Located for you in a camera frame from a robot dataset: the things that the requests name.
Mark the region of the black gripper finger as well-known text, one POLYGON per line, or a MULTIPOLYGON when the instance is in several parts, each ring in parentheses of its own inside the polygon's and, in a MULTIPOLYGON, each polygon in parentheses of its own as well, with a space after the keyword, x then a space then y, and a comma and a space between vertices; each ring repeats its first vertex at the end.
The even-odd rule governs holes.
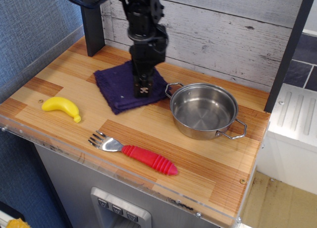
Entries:
POLYGON ((147 97, 150 97, 153 91, 153 77, 147 79, 147 97))
POLYGON ((138 75, 133 76, 133 85, 134 85, 134 96, 136 98, 140 98, 141 97, 140 87, 142 86, 142 84, 138 75))

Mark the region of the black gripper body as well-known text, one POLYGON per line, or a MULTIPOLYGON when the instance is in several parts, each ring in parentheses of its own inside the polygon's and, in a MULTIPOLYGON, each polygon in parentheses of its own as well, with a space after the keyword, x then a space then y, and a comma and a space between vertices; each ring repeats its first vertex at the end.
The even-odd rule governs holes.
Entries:
POLYGON ((134 74, 140 81, 152 81, 154 67, 165 61, 169 41, 165 26, 158 24, 152 27, 147 35, 137 35, 128 31, 128 36, 133 41, 129 51, 134 74))

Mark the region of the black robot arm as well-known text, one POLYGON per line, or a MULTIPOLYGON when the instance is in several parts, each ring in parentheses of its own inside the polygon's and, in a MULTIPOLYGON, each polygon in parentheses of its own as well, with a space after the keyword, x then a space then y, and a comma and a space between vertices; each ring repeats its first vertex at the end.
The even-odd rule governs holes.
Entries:
POLYGON ((153 90, 155 66, 165 61, 168 45, 166 28, 159 24, 164 6, 159 0, 119 1, 128 21, 128 37, 133 41, 129 52, 134 96, 148 97, 153 90))

